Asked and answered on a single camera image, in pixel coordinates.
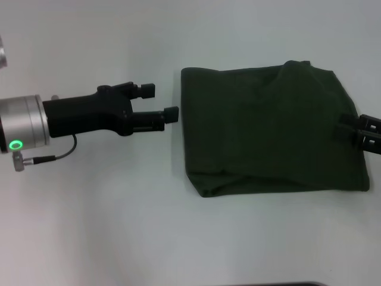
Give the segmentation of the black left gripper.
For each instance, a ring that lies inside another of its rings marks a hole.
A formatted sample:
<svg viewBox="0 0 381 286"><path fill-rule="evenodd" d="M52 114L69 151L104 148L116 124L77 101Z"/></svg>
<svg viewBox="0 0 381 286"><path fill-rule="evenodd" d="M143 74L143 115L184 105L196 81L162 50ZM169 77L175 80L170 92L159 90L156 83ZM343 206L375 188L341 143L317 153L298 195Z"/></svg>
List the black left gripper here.
<svg viewBox="0 0 381 286"><path fill-rule="evenodd" d="M133 113L130 100L154 97L153 83L138 86L127 82L99 86L92 95L44 101L43 107L52 138L96 130L129 136L133 132L164 131L165 125L178 122L177 106L162 111Z"/></svg>

